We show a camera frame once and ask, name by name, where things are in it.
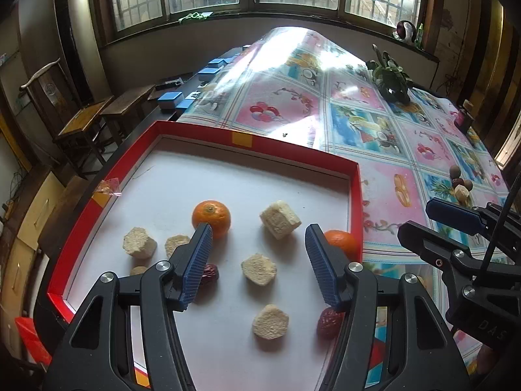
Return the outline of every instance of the orange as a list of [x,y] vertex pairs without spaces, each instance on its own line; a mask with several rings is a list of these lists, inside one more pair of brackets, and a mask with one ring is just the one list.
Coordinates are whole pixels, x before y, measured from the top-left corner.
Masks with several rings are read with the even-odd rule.
[[208,199],[195,207],[192,213],[192,225],[197,228],[199,223],[207,222],[212,227],[214,238],[226,235],[230,229],[230,210],[218,201]]
[[324,237],[329,244],[340,248],[351,262],[360,261],[359,245],[351,233],[332,229],[324,232]]

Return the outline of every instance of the green plant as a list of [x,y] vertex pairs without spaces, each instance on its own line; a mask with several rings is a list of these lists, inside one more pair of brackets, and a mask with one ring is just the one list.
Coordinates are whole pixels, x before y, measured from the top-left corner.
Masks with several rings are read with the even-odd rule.
[[409,104],[411,98],[407,90],[412,88],[413,81],[386,51],[380,53],[380,50],[374,44],[373,50],[376,53],[378,62],[370,60],[366,62],[366,66],[372,73],[373,82],[378,88],[380,95],[389,103]]

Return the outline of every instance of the plastic tablecloth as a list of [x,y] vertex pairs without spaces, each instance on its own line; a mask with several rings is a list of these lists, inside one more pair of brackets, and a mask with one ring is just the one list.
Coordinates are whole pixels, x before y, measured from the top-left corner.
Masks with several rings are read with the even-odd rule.
[[[406,271],[421,276],[445,313],[448,301],[440,272],[400,246],[398,227],[414,220],[480,256],[488,242],[431,221],[425,204],[432,197],[457,202],[449,177],[454,164],[463,179],[473,182],[472,206],[502,205],[508,193],[472,128],[465,136],[454,126],[458,111],[449,100],[413,88],[409,105],[386,103],[364,61],[298,27],[270,31],[201,90],[178,122],[259,134],[358,162],[364,264],[396,278]],[[455,339],[467,364],[474,363],[478,343],[460,333]]]

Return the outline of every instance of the red date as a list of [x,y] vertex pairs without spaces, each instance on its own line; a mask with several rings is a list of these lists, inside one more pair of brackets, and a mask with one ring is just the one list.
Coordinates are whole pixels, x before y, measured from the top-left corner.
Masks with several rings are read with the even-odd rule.
[[208,264],[204,267],[200,285],[206,285],[207,283],[215,282],[217,279],[219,279],[219,270],[217,270],[217,266]]
[[333,339],[338,335],[342,322],[343,313],[337,313],[331,307],[324,309],[317,323],[317,335],[323,339]]

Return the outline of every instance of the black cable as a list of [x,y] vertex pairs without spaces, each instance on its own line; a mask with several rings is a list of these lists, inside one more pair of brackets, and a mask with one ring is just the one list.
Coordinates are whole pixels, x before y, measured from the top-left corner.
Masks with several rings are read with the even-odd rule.
[[512,207],[512,203],[514,202],[514,198],[519,192],[519,189],[521,189],[521,172],[517,174],[516,179],[510,188],[509,195],[506,197],[505,205],[501,209],[496,227],[494,228],[492,236],[490,237],[488,248],[486,248],[485,257],[483,257],[483,261],[481,262],[479,273],[473,282],[475,285],[478,285],[479,282],[485,277],[486,269],[488,268],[492,255],[494,254],[494,250],[496,249],[498,235],[503,229],[503,224],[505,223],[505,220],[510,213],[510,207]]

